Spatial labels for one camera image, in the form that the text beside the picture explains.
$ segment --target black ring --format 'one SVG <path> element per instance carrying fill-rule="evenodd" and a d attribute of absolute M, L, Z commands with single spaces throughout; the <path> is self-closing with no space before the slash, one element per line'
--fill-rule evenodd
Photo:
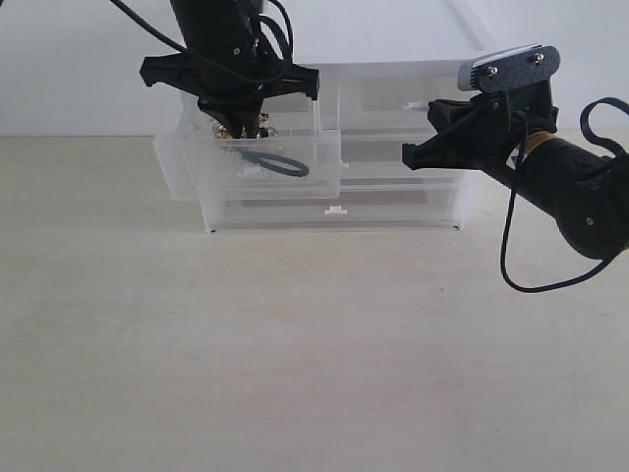
<path fill-rule="evenodd" d="M 289 177 L 304 178 L 307 177 L 311 170 L 309 167 L 300 162 L 299 160 L 291 159 L 277 154 L 269 154 L 267 152 L 257 152 L 254 150 L 245 150 L 241 152 L 241 156 L 247 162 L 251 164 L 259 165 L 266 170 L 276 172 L 278 174 L 287 175 Z M 272 162 L 279 162 L 280 164 L 286 164 L 289 167 L 273 164 Z"/>

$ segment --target drawer handle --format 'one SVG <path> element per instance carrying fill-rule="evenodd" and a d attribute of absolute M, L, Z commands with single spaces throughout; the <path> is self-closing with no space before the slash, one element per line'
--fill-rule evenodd
<path fill-rule="evenodd" d="M 336 215 L 347 215 L 349 211 L 347 209 L 343 209 L 343 206 L 331 206 L 330 209 L 327 209 L 324 214 L 325 216 L 336 216 Z"/>

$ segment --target white wall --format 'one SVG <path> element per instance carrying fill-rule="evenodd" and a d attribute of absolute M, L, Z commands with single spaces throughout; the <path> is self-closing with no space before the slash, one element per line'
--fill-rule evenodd
<path fill-rule="evenodd" d="M 347 41 L 361 59 L 369 57 L 365 50 L 373 51 L 374 45 L 382 48 L 373 51 L 378 57 L 389 50 L 406 58 L 435 51 L 448 57 L 454 51 L 460 54 L 461 48 L 453 45 L 460 38 L 448 41 L 445 38 L 452 34 L 443 33 L 445 26 L 422 15 L 426 1 L 343 0 L 343 4 L 350 1 L 361 6 L 360 20 L 346 29 L 337 25 L 337 30 L 350 31 L 354 39 L 364 32 L 358 42 Z M 579 112 L 593 99 L 609 94 L 629 99 L 625 85 L 629 61 L 623 51 L 629 13 L 622 0 L 468 1 L 501 46 L 545 42 L 559 47 L 564 63 L 554 89 L 562 126 L 576 126 Z M 329 8 L 338 5 L 337 0 L 286 1 L 293 10 L 305 8 L 304 2 L 308 8 L 320 6 L 318 11 L 325 11 L 326 2 Z M 177 36 L 168 0 L 129 3 Z M 383 19 L 386 9 L 389 38 L 359 28 L 361 22 Z M 325 36 L 330 22 L 324 14 L 313 19 L 319 21 Z M 311 37 L 319 28 L 303 17 L 296 23 L 302 24 L 298 36 L 308 30 Z M 358 50 L 360 44 L 365 50 Z M 169 52 L 107 0 L 6 0 L 0 10 L 0 135 L 151 135 L 170 130 L 178 120 L 177 93 L 166 86 L 146 88 L 138 75 L 145 55 Z M 597 118 L 605 126 L 629 124 L 616 114 L 601 113 Z"/>
<path fill-rule="evenodd" d="M 556 46 L 562 65 L 553 79 L 560 125 L 577 127 L 581 110 L 604 96 L 629 101 L 629 5 L 626 0 L 469 0 L 500 45 Z M 607 110 L 593 123 L 629 127 Z"/>

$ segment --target plastic container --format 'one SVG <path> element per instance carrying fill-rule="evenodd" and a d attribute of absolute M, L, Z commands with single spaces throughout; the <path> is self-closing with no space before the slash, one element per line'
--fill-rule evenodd
<path fill-rule="evenodd" d="M 199 200 L 207 231 L 262 227 L 462 227 L 477 173 L 401 162 L 404 143 L 433 135 L 423 103 L 469 96 L 456 68 L 424 63 L 315 65 L 318 102 L 299 95 L 268 100 L 275 138 L 217 140 L 212 121 L 183 94 L 178 130 L 155 139 L 176 200 Z M 307 165 L 307 177 L 280 175 L 242 158 L 281 154 Z"/>

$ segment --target transparent drawer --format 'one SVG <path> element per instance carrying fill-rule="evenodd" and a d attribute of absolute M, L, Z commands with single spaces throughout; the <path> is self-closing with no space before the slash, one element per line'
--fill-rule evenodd
<path fill-rule="evenodd" d="M 200 199 L 224 201 L 335 198 L 340 192 L 341 138 L 338 131 L 316 136 L 264 140 L 215 140 L 188 135 L 183 140 L 188 168 Z M 268 170 L 257 159 L 288 170 L 292 159 L 308 169 L 295 177 Z"/>

